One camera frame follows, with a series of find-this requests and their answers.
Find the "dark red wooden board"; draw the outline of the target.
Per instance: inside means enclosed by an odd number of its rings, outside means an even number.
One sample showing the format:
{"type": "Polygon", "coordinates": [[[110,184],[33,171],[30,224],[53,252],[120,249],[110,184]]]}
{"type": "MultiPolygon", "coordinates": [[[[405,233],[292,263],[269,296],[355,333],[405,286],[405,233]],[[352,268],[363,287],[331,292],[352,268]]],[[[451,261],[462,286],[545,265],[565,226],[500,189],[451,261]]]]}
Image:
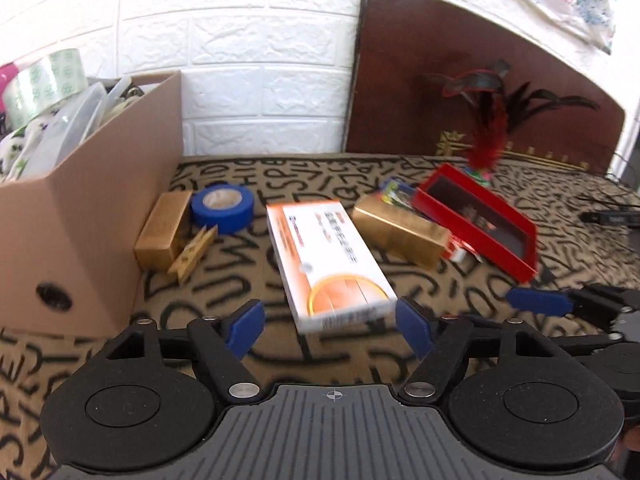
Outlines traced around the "dark red wooden board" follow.
{"type": "Polygon", "coordinates": [[[512,156],[605,174],[625,114],[543,48],[444,0],[361,0],[346,151],[512,156]]]}

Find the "white orange medicine box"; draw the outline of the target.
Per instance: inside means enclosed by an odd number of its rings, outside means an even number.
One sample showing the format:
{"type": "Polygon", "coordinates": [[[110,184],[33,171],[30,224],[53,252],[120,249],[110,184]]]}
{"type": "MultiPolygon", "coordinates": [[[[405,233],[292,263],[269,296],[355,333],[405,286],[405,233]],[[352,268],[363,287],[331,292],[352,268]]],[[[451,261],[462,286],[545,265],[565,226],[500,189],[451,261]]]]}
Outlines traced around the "white orange medicine box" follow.
{"type": "Polygon", "coordinates": [[[301,334],[384,318],[397,296],[338,200],[272,204],[267,226],[301,334]]]}

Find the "pink bottle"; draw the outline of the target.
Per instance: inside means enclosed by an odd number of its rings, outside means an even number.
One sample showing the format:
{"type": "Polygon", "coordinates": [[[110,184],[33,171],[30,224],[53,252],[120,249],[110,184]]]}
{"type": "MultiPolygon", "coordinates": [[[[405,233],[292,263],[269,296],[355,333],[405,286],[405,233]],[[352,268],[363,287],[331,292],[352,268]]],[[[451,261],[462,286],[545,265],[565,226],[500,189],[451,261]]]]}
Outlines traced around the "pink bottle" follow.
{"type": "Polygon", "coordinates": [[[15,78],[15,76],[20,72],[17,66],[14,63],[4,64],[0,67],[0,112],[4,113],[6,111],[6,107],[4,106],[2,96],[6,91],[6,87],[9,83],[15,78]]]}

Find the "patterned clear tape roll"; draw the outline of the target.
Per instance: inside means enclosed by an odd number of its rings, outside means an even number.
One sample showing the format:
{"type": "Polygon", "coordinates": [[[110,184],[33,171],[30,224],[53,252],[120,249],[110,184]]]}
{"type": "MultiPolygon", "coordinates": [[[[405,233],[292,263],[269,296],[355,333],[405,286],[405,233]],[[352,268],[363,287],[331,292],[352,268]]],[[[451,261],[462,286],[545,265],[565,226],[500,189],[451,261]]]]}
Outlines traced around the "patterned clear tape roll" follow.
{"type": "Polygon", "coordinates": [[[21,70],[6,86],[2,102],[11,131],[51,106],[85,90],[88,79],[77,49],[59,50],[21,70]]]}

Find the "blue tape roll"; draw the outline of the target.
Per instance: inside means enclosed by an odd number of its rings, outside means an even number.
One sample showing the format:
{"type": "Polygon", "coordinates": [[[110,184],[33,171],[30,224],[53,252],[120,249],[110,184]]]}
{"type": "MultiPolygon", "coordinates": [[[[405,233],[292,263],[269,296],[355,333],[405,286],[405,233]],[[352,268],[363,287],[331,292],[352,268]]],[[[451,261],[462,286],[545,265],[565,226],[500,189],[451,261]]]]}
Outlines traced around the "blue tape roll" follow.
{"type": "Polygon", "coordinates": [[[219,235],[246,229],[254,220],[254,195],[245,186],[218,184],[191,198],[191,220],[198,228],[217,228],[219,235]]]}

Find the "feather shuttlecock toy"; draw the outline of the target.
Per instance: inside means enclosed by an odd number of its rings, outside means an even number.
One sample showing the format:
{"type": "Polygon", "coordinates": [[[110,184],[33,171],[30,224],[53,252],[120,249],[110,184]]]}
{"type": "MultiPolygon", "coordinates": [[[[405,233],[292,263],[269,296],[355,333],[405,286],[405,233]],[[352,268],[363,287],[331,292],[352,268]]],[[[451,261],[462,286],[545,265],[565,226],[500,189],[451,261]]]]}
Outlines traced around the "feather shuttlecock toy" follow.
{"type": "Polygon", "coordinates": [[[509,136],[539,114],[565,107],[600,110],[598,103],[584,96],[559,96],[547,89],[532,90],[528,81],[515,90],[506,90],[511,65],[498,60],[485,68],[468,70],[457,76],[429,73],[424,78],[439,86],[445,98],[461,96],[473,117],[472,148],[466,155],[465,172],[485,188],[502,155],[509,136]]]}

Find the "red white cigarette pack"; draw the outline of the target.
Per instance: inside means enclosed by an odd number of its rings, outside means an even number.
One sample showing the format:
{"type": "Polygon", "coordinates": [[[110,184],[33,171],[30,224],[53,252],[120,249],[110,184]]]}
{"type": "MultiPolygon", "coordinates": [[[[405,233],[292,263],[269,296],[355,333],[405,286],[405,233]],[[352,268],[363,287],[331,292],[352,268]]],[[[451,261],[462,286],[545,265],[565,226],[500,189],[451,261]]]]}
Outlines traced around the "red white cigarette pack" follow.
{"type": "Polygon", "coordinates": [[[471,245],[465,243],[464,240],[460,240],[460,238],[454,236],[454,234],[449,235],[447,247],[442,253],[442,256],[455,263],[462,263],[467,256],[473,257],[474,260],[479,263],[483,262],[483,258],[471,245]]]}

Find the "colourful card pack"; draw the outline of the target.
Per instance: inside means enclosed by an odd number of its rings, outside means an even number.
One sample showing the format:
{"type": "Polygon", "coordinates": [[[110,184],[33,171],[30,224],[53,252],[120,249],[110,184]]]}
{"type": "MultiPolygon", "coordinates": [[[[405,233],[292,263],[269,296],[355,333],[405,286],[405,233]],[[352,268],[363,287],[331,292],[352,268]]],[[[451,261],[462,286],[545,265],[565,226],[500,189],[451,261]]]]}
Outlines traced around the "colourful card pack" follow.
{"type": "Polygon", "coordinates": [[[412,208],[412,199],[416,194],[416,189],[397,179],[387,180],[380,188],[381,200],[390,205],[406,209],[412,208]]]}

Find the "wooden clothespin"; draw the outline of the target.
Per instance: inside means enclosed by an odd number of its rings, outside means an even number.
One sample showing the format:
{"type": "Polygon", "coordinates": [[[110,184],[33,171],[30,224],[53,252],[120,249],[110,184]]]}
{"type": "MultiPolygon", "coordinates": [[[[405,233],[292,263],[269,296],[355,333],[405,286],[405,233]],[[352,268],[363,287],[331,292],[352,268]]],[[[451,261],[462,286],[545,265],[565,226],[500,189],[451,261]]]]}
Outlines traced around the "wooden clothespin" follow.
{"type": "Polygon", "coordinates": [[[182,286],[192,275],[198,263],[202,260],[208,248],[212,246],[218,234],[218,226],[206,228],[203,226],[196,234],[177,259],[171,263],[167,273],[173,276],[178,284],[182,286]]]}

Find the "small gold box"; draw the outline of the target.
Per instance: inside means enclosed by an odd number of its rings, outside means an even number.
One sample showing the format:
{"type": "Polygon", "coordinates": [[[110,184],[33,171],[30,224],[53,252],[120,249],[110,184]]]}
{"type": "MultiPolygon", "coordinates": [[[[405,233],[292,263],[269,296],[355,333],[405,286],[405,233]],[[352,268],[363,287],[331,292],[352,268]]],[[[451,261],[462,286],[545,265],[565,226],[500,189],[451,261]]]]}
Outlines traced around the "small gold box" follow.
{"type": "Polygon", "coordinates": [[[134,244],[142,271],[166,272],[190,237],[191,191],[160,194],[134,244]]]}

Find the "letter patterned tablecloth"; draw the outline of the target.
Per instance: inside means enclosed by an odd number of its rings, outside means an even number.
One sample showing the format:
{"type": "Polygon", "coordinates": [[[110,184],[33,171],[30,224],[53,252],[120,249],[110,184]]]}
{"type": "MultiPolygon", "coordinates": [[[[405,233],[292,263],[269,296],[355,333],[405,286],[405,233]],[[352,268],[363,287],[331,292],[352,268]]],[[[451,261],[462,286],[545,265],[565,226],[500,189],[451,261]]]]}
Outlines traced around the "letter patterned tablecloth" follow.
{"type": "MultiPolygon", "coordinates": [[[[399,384],[416,358],[392,316],[299,333],[294,315],[386,292],[439,313],[470,312],[496,321],[512,314],[506,294],[514,279],[489,258],[443,258],[426,268],[367,245],[347,223],[352,206],[387,180],[419,184],[438,166],[438,159],[418,156],[188,160],[172,179],[174,190],[213,188],[214,200],[228,204],[234,186],[248,188],[255,200],[253,222],[218,237],[184,282],[144,274],[131,316],[183,328],[194,318],[220,318],[258,299],[266,325],[245,365],[260,382],[399,384]]],[[[500,162],[491,187],[536,226],[533,287],[638,286],[639,258],[627,231],[579,219],[600,202],[636,204],[636,194],[591,174],[518,160],[500,162]]]]}

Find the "black device on table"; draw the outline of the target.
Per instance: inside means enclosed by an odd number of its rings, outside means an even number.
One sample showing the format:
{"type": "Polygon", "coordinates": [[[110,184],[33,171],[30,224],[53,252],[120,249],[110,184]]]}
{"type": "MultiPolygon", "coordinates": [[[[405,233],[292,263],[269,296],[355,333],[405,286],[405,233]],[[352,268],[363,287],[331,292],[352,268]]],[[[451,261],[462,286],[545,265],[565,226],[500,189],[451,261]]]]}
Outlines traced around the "black device on table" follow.
{"type": "Polygon", "coordinates": [[[584,211],[579,215],[579,220],[584,223],[598,224],[599,226],[626,226],[629,229],[640,228],[640,214],[631,210],[598,210],[584,211]]]}

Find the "gold carton box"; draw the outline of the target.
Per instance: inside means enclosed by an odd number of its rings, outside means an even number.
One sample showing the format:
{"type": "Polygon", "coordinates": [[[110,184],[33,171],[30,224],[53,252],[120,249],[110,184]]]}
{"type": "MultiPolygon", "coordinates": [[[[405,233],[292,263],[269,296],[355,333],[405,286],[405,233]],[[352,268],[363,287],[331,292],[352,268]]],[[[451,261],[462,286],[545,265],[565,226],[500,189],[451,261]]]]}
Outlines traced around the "gold carton box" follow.
{"type": "Polygon", "coordinates": [[[434,269],[451,254],[450,231],[401,206],[384,202],[378,194],[363,196],[352,210],[352,222],[371,246],[434,269]]]}

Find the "brown cardboard box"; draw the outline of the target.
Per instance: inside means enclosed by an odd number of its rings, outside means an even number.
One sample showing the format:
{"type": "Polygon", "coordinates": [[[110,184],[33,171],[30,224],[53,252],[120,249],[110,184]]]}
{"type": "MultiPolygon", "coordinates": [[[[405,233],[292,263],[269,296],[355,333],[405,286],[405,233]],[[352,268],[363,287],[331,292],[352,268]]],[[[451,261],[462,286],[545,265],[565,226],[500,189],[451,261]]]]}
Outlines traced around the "brown cardboard box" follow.
{"type": "Polygon", "coordinates": [[[134,83],[144,96],[50,174],[2,184],[2,326],[109,337],[128,325],[134,243],[183,154],[180,72],[134,83]]]}

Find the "red shallow box tray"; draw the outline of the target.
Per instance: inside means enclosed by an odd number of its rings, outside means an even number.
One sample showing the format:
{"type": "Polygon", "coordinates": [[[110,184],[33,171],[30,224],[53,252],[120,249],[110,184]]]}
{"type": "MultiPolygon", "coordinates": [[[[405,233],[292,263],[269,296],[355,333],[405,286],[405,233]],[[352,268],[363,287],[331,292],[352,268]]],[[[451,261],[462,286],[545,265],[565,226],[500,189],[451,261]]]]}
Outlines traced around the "red shallow box tray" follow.
{"type": "Polygon", "coordinates": [[[536,224],[454,166],[439,166],[416,188],[411,205],[518,284],[537,275],[536,224]]]}

